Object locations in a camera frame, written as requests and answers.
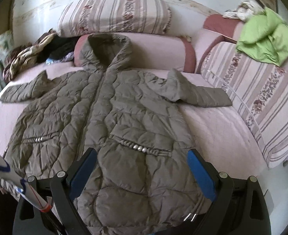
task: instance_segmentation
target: green cloth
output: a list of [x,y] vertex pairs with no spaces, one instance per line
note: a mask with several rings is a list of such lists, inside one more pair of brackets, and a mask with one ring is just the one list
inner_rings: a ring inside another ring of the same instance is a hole
[[288,58],[288,26],[266,7],[244,25],[236,48],[257,61],[281,66]]

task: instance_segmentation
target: quilted coat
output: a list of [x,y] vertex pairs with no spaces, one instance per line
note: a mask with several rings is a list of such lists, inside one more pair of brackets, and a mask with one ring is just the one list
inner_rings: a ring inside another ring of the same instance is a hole
[[1,96],[32,100],[5,155],[22,177],[52,177],[96,149],[96,168],[74,201],[92,234],[150,234],[205,212],[208,201],[186,162],[194,141],[174,102],[232,104],[222,89],[196,87],[176,70],[165,80],[128,69],[131,52],[126,36],[93,34],[80,53],[84,70],[53,80],[42,71]]

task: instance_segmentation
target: mattress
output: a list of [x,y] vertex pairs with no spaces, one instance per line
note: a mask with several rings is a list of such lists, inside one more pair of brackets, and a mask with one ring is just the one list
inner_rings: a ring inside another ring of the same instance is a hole
[[[72,62],[40,64],[21,73],[7,87],[29,82],[42,70],[47,71],[49,78],[55,78],[82,69],[73,65]],[[149,71],[161,78],[166,78],[168,74],[166,70],[134,69]],[[194,85],[210,87],[200,74],[182,74]],[[0,155],[5,152],[16,120],[28,103],[0,102]],[[225,171],[234,178],[247,179],[267,167],[255,139],[233,107],[201,108],[186,103],[178,106],[194,135],[197,149],[218,171]]]

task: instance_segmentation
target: silver screw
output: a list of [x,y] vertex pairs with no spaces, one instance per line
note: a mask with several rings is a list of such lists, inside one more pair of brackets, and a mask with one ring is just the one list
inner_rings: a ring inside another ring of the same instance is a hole
[[228,174],[226,174],[226,172],[220,172],[219,173],[219,176],[223,179],[227,178],[228,177]]
[[254,177],[254,176],[250,176],[250,180],[251,180],[252,182],[256,182],[256,181],[257,181],[257,178]]
[[28,182],[33,182],[35,180],[35,176],[29,176],[27,181]]
[[57,177],[58,178],[62,178],[62,177],[64,177],[65,176],[65,172],[64,171],[59,171],[58,173],[57,173]]

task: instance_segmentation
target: metal pin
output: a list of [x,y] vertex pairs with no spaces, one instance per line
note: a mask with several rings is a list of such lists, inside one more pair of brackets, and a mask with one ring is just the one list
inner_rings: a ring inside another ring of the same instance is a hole
[[193,222],[193,220],[194,220],[194,218],[195,218],[196,216],[197,216],[197,214],[194,214],[194,216],[193,216],[191,222]]
[[184,222],[185,220],[187,220],[187,219],[188,219],[188,217],[189,217],[191,214],[192,214],[192,213],[189,213],[189,214],[187,215],[187,217],[186,217],[186,218],[184,218],[183,222]]

